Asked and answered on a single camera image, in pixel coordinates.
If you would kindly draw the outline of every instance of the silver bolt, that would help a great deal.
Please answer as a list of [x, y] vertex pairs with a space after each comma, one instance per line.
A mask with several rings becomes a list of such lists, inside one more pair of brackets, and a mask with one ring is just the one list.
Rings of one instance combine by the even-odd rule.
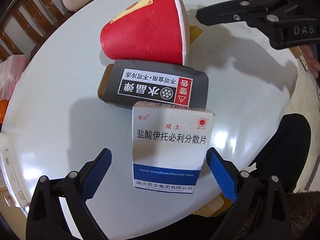
[[234, 18], [236, 21], [240, 21], [240, 20], [241, 20], [241, 17], [240, 17], [239, 15], [237, 15], [237, 14], [235, 14], [235, 15], [233, 16], [233, 18]]
[[273, 176], [271, 177], [271, 179], [272, 179], [274, 182], [278, 182], [278, 181], [279, 181], [279, 178], [278, 178], [277, 176], [275, 176], [275, 175], [273, 175]]
[[69, 173], [69, 178], [75, 178], [76, 176], [78, 175], [78, 172], [76, 172], [76, 171], [72, 171], [72, 172], [70, 172]]
[[243, 5], [243, 6], [247, 6], [247, 5], [249, 5], [249, 4], [250, 4], [249, 1], [242, 1], [242, 2], [240, 2], [240, 5]]
[[46, 176], [41, 176], [39, 179], [40, 182], [45, 182], [46, 180], [47, 180]]
[[247, 171], [241, 171], [241, 172], [240, 172], [240, 175], [241, 175], [242, 177], [244, 177], [244, 178], [247, 178], [247, 177], [249, 177], [249, 172], [247, 172]]
[[279, 18], [273, 14], [268, 14], [267, 15], [267, 19], [270, 21], [270, 22], [278, 22], [279, 21]]

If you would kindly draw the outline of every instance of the white table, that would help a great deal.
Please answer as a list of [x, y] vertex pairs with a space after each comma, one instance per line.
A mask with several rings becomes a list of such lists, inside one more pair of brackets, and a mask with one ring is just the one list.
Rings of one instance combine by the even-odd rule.
[[[105, 104], [97, 89], [105, 66], [100, 31], [137, 0], [94, 0], [67, 20], [41, 47], [16, 86], [2, 131], [23, 193], [31, 200], [38, 178], [65, 177], [107, 147], [112, 165], [87, 205], [110, 239], [126, 239], [165, 227], [220, 192], [207, 165], [193, 194], [134, 189], [132, 111]], [[204, 30], [190, 47], [188, 66], [209, 77], [208, 109], [215, 113], [210, 147], [242, 169], [275, 133], [290, 101], [297, 62], [276, 51], [246, 23], [207, 27], [198, 8], [227, 0], [183, 0], [189, 24]], [[71, 231], [79, 237], [66, 211]]]

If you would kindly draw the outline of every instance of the red logo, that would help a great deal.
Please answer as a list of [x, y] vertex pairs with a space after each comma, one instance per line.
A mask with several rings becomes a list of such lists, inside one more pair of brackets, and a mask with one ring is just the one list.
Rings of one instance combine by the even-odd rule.
[[198, 120], [198, 125], [199, 125], [200, 127], [204, 127], [206, 124], [207, 124], [207, 120], [206, 120], [206, 119], [200, 118], [200, 119]]
[[181, 106], [189, 106], [192, 88], [192, 79], [179, 77], [174, 103]]

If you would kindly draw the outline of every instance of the human hand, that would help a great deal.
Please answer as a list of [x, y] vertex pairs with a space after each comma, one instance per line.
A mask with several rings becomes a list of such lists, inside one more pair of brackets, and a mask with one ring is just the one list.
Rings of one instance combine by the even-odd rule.
[[317, 78], [319, 75], [318, 71], [320, 71], [320, 63], [314, 58], [312, 49], [309, 45], [302, 45], [299, 46], [299, 48], [301, 49], [302, 55], [308, 65], [308, 69], [315, 78]]

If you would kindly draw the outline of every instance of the plastic bag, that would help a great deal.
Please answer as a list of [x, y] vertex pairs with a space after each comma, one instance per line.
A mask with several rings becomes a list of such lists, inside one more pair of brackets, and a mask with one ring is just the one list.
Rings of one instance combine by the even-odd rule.
[[10, 100], [29, 60], [29, 55], [12, 55], [0, 63], [0, 101]]

